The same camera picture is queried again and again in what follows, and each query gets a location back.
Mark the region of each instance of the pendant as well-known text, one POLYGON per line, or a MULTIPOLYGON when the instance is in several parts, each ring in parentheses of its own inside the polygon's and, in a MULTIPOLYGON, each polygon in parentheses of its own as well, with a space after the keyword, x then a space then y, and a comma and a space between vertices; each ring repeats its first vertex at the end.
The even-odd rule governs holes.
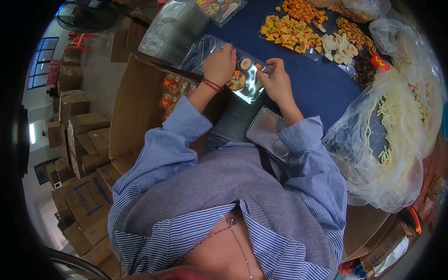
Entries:
POLYGON ((236 225, 237 224, 237 219, 235 218, 228 218, 227 219, 227 223, 232 226, 232 225, 236 225))

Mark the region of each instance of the striped shirt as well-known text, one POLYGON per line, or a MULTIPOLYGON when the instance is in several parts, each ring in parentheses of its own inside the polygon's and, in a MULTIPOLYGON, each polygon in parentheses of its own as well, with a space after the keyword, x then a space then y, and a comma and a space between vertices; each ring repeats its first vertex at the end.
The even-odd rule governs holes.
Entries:
MULTIPOLYGON (((135 166, 113 187, 114 204, 109 213, 108 230, 116 239, 124 266, 129 269, 138 259, 141 262, 135 273, 168 268, 194 248, 225 214, 240 207, 254 255, 267 279, 325 279, 329 276, 330 269, 305 260, 309 248, 301 240, 282 236, 258 222, 249 214, 243 199, 158 221, 152 227, 151 236, 113 230, 120 211, 134 198, 198 164, 196 153, 188 146, 211 127, 209 120, 183 97, 164 122, 163 128, 151 129, 146 133, 145 146, 135 166)), ((279 137, 297 156, 290 162, 290 167, 296 171, 290 174, 291 178, 284 189, 295 193, 306 204, 333 247, 336 259, 340 261, 346 188, 342 175, 320 142, 320 119, 304 119, 282 130, 279 137)), ((251 147, 253 144, 229 142, 221 149, 230 151, 235 146, 251 147)))

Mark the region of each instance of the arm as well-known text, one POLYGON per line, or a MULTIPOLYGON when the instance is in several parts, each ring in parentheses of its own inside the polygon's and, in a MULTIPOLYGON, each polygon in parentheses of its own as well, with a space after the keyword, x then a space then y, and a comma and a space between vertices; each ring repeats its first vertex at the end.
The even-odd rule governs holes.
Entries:
POLYGON ((345 179, 322 145, 320 118, 304 119, 298 109, 283 61, 272 58, 266 63, 271 65, 274 75, 271 78, 257 76, 269 97, 279 105, 287 125, 279 132, 279 137, 293 153, 288 166, 290 178, 284 188, 300 196, 341 260, 347 207, 345 179))
POLYGON ((197 164, 198 156, 189 145, 210 128, 211 122, 183 96, 162 128, 146 132, 145 145, 135 165, 113 186, 109 234, 118 214, 132 199, 197 164))
POLYGON ((279 132, 281 141, 293 152, 284 188, 296 193, 306 204, 340 261, 347 209, 346 181, 322 144, 322 136, 318 116, 279 132))
MULTIPOLYGON (((204 61, 204 76, 217 85, 224 85, 236 66, 236 50, 225 44, 222 50, 204 61)), ((198 163, 198 155, 190 143, 204 135, 212 124, 201 113, 216 91, 201 83, 190 96, 180 98, 174 112, 162 128, 150 129, 145 134, 145 145, 135 165, 113 186, 113 205, 108 217, 108 231, 120 211, 139 194, 198 163)))

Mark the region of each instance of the necklace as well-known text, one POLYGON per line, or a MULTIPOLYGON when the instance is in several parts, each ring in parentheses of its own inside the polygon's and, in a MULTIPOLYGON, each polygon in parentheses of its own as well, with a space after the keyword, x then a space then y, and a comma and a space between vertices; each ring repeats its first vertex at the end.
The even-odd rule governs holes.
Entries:
POLYGON ((228 224, 228 227, 226 227, 225 229, 222 229, 222 230, 220 230, 220 231, 218 231, 218 232, 215 232, 215 233, 210 234, 206 239, 204 239, 204 240, 202 240, 201 242, 199 242, 193 249, 191 249, 188 253, 186 253, 186 254, 185 254, 182 258, 180 258, 176 263, 179 263, 179 262, 180 262, 181 260, 183 260, 189 253, 191 253, 194 249, 196 249, 197 247, 199 247, 199 245, 201 245, 201 244, 204 243, 205 241, 209 240, 210 238, 214 237, 216 234, 221 233, 221 232, 226 231, 226 230, 230 230, 230 231, 232 232, 232 234, 233 234, 233 237, 235 237, 235 240, 237 241, 238 246, 240 246, 241 253, 243 254, 244 260, 245 260, 246 265, 247 265, 247 270, 249 271, 249 279, 252 279, 252 273, 250 272, 249 262, 247 261, 246 254, 244 253, 243 247, 241 246, 241 243, 240 243, 240 241, 238 240, 237 235, 235 234, 235 232, 233 231, 233 228, 232 228, 232 226, 234 226, 234 225, 237 224, 237 219, 235 219, 235 218, 228 218, 228 219, 227 219, 227 224, 228 224))

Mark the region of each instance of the table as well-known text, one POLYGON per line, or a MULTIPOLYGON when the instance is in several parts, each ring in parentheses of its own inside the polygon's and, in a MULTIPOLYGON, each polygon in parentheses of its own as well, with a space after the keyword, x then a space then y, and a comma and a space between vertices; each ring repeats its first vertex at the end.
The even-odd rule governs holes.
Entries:
POLYGON ((258 32, 268 13, 274 13, 281 0, 252 0, 223 28, 209 24, 204 34, 214 35, 233 46, 266 61, 284 60, 291 77, 293 96, 304 117, 320 115, 323 131, 336 122, 362 88, 333 62, 320 61, 295 53, 273 42, 260 39, 258 32))

